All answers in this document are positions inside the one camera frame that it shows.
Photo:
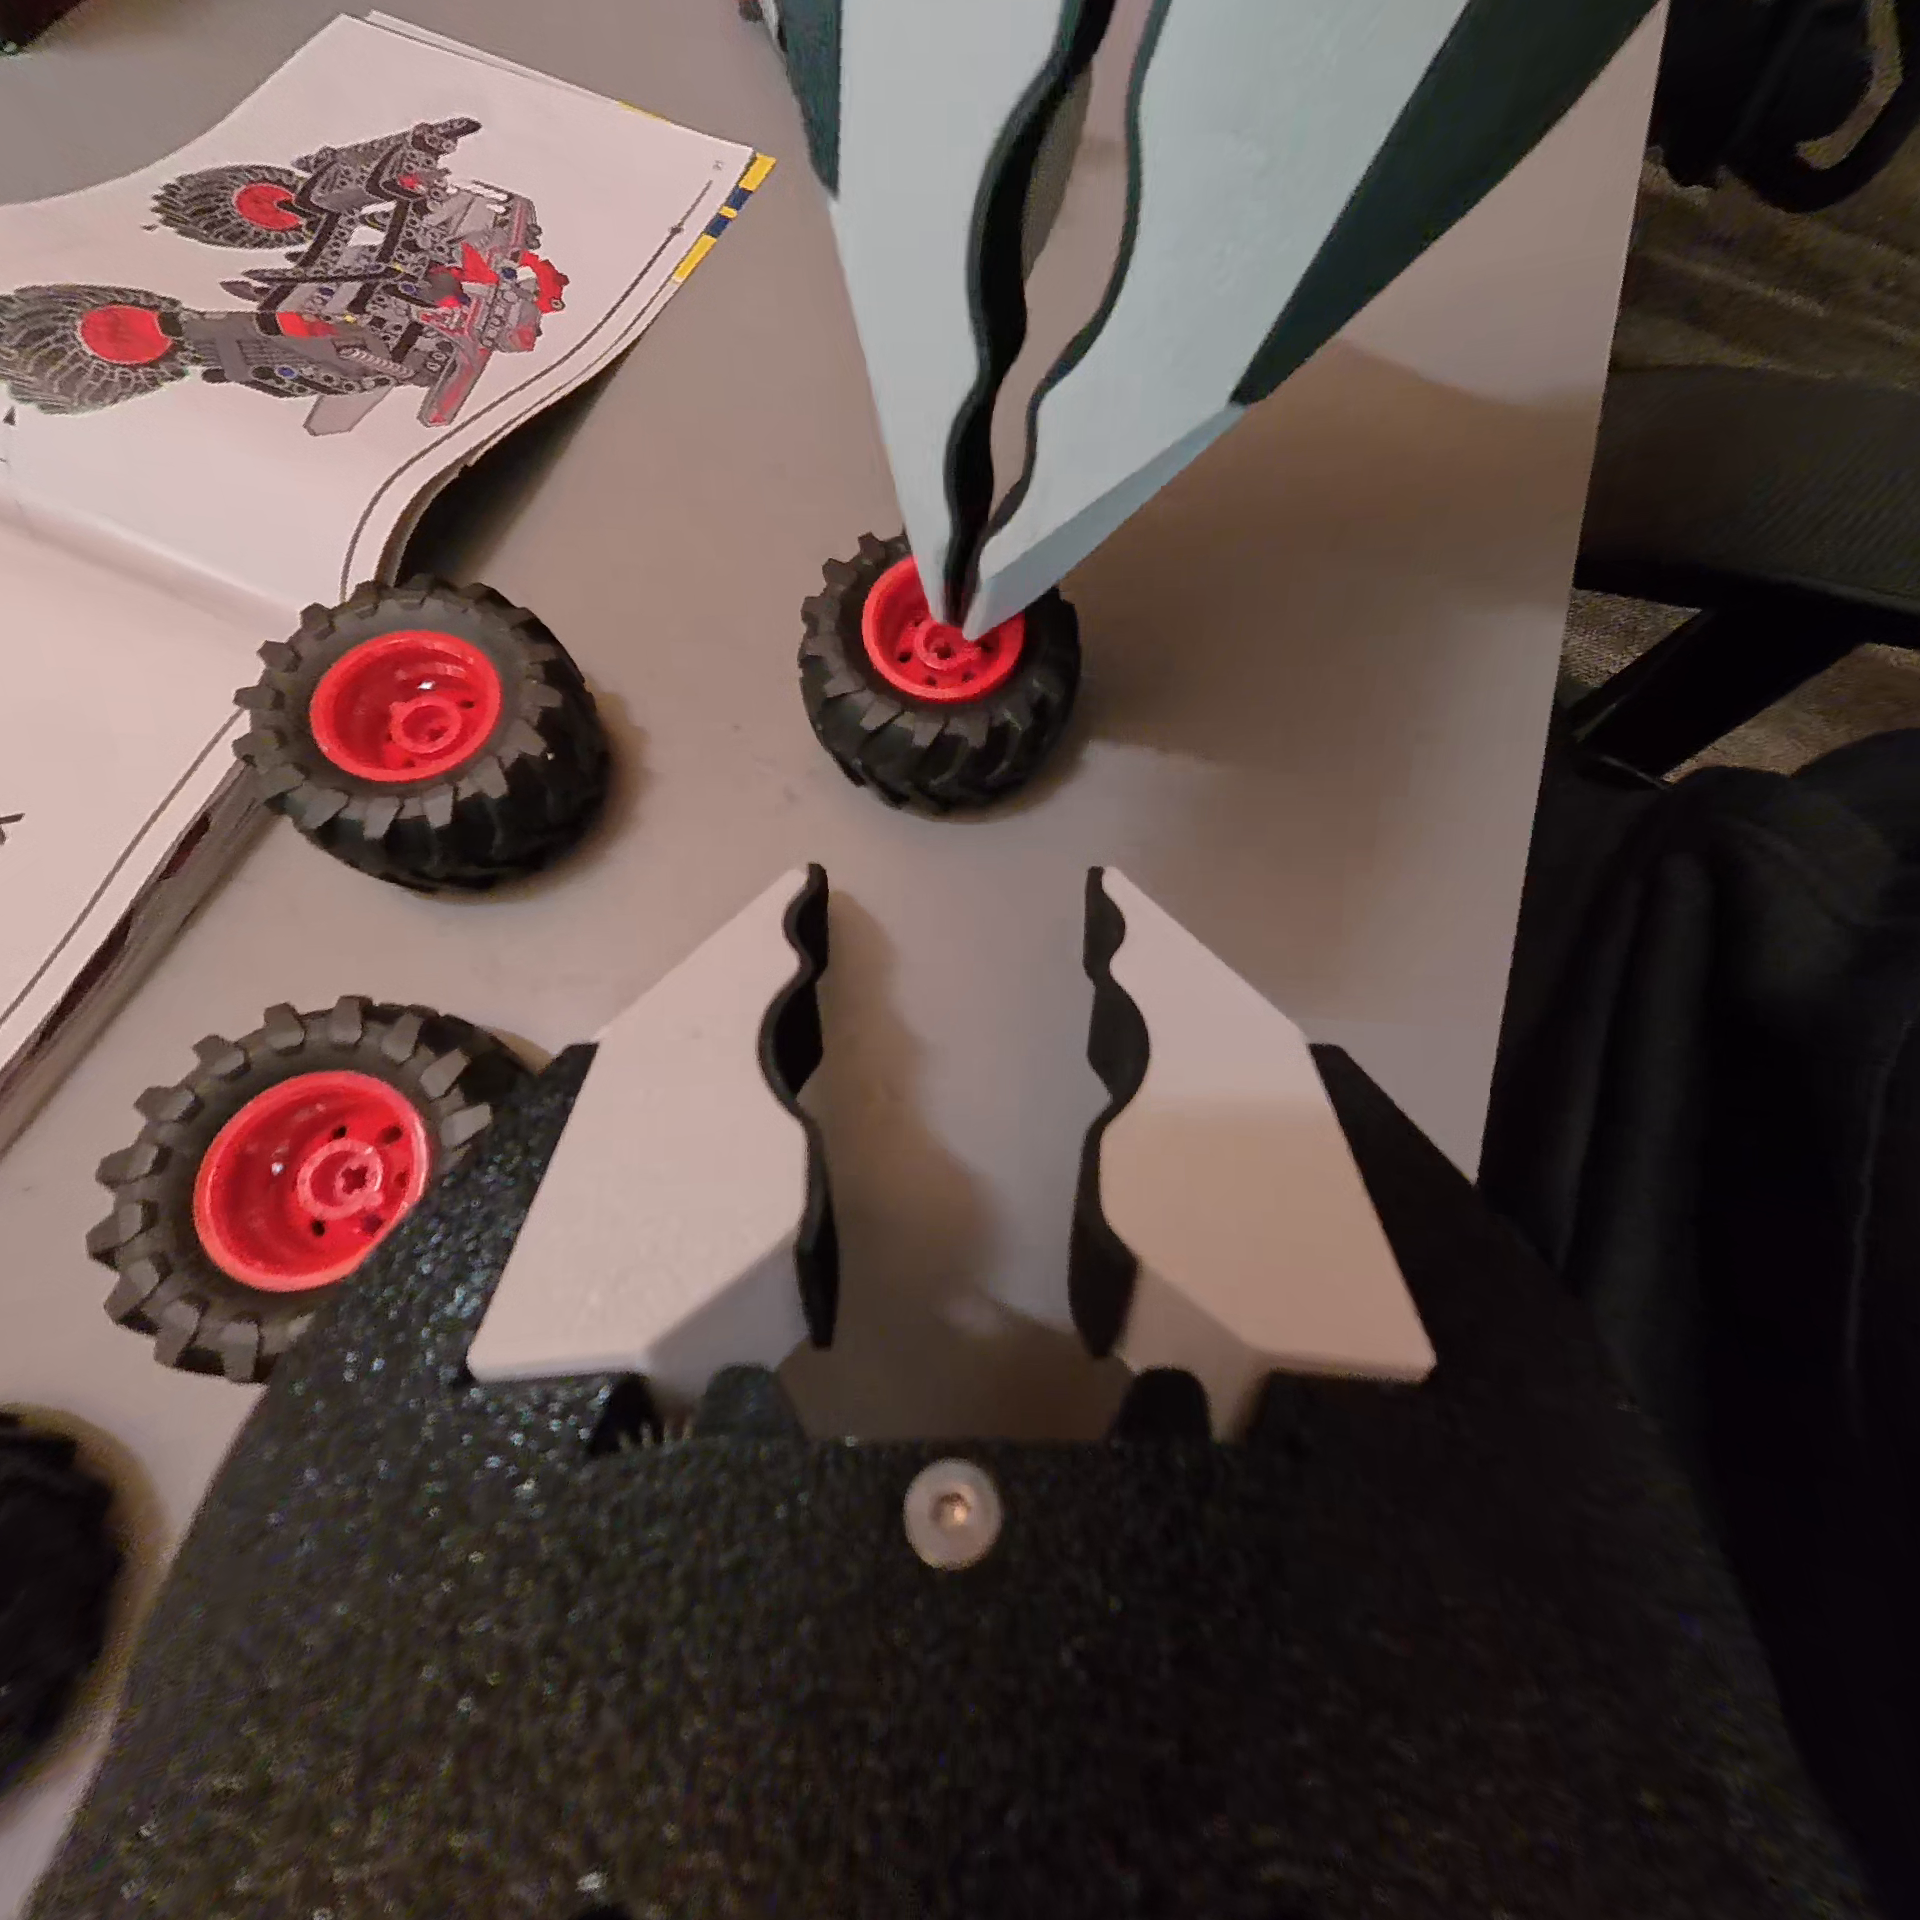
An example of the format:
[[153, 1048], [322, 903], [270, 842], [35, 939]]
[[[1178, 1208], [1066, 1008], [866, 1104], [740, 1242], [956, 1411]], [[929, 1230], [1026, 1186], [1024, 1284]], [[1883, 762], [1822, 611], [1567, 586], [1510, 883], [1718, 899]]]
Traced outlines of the black office chair base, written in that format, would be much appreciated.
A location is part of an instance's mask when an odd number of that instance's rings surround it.
[[1567, 708], [1576, 752], [1668, 778], [1868, 643], [1918, 646], [1916, 589], [1681, 559], [1582, 555], [1576, 587], [1689, 618]]

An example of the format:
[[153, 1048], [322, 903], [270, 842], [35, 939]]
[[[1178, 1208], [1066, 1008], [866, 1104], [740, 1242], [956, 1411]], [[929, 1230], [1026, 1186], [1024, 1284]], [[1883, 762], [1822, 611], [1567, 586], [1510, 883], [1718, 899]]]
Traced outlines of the black bag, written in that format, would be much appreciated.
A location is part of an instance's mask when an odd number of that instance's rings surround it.
[[1672, 2], [1649, 146], [1788, 213], [1874, 182], [1916, 134], [1916, 2]]

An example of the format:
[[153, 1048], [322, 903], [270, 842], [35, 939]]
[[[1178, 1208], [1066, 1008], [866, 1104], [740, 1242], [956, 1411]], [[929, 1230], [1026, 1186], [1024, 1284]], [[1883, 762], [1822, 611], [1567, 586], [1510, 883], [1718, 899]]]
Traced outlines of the person's dark clothing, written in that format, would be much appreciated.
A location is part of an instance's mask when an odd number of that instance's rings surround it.
[[1918, 1891], [1918, 743], [1548, 762], [1480, 1184], [1668, 1430], [1887, 1915]]

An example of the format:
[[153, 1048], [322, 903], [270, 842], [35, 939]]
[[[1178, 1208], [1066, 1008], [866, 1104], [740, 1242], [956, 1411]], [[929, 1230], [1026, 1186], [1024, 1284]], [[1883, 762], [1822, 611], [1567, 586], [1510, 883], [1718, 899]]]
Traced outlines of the white instruction booklet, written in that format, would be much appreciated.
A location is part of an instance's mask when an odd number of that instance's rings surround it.
[[4, 1144], [220, 883], [233, 688], [651, 325], [771, 158], [392, 16], [2, 216]]

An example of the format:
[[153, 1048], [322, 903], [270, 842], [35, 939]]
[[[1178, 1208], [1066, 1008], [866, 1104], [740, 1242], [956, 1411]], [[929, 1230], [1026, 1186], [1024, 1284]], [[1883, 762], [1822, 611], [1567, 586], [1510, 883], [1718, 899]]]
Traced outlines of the black toy wheel red rim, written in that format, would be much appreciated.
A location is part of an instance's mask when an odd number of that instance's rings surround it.
[[235, 757], [315, 847], [416, 893], [474, 896], [574, 850], [612, 755], [584, 670], [487, 586], [418, 576], [307, 607], [235, 701]]
[[268, 1383], [532, 1075], [481, 1023], [364, 995], [203, 1038], [96, 1167], [107, 1317], [166, 1366]]
[[79, 1432], [4, 1411], [4, 1796], [52, 1770], [104, 1710], [128, 1584], [124, 1506]]
[[1068, 733], [1083, 661], [1059, 589], [971, 640], [934, 615], [905, 534], [863, 534], [856, 555], [824, 565], [801, 618], [808, 722], [884, 804], [992, 806]]

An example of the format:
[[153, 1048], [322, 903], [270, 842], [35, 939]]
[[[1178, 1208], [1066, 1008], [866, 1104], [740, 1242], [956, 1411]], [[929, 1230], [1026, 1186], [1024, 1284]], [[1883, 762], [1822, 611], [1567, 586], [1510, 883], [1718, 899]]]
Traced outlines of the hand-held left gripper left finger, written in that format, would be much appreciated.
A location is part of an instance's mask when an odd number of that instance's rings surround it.
[[595, 1038], [466, 1354], [482, 1383], [628, 1374], [706, 1388], [832, 1344], [822, 1124], [831, 885], [782, 874]]

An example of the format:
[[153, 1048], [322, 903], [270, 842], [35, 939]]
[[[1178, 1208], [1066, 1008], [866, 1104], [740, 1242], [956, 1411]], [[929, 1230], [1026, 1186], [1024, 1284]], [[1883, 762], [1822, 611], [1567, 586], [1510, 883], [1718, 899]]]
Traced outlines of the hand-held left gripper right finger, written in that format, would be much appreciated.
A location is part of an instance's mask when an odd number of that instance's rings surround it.
[[1271, 1376], [1416, 1386], [1436, 1349], [1297, 1022], [1119, 869], [1090, 869], [1072, 1323], [1218, 1442]]

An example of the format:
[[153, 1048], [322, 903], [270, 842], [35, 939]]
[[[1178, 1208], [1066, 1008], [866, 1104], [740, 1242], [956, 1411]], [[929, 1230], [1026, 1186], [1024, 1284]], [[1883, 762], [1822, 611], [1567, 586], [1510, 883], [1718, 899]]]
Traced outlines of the grey desk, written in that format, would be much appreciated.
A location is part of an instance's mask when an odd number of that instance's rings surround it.
[[592, 842], [479, 900], [364, 880], [279, 820], [4, 1156], [4, 1403], [70, 1427], [131, 1528], [83, 1722], [4, 1811], [20, 1914], [105, 1750], [168, 1563], [256, 1389], [159, 1366], [83, 1251], [134, 1100], [276, 1000], [425, 1000], [546, 1056], [780, 874], [828, 870], [842, 1301], [785, 1388], [811, 1432], [1079, 1437], [1121, 1392], [1072, 1338], [1083, 887], [1119, 867], [1466, 1173], [1569, 620], [1656, 8], [1499, 189], [1075, 571], [1086, 676], [1047, 778], [923, 820], [822, 752], [801, 602], [902, 525], [828, 205], [735, 4], [386, 4], [754, 144], [766, 187], [595, 389], [474, 466], [411, 562], [539, 612], [618, 782]]

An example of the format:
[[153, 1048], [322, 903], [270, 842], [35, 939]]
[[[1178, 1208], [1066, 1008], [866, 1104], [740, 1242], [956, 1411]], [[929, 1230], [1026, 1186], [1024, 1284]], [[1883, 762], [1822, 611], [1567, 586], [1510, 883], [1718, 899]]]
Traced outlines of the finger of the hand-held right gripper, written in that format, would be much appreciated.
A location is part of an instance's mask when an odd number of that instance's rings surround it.
[[1024, 275], [1113, 2], [782, 2], [780, 54], [936, 607], [971, 607]]
[[967, 562], [1022, 612], [1499, 184], [1646, 2], [1154, 4], [1121, 250]]

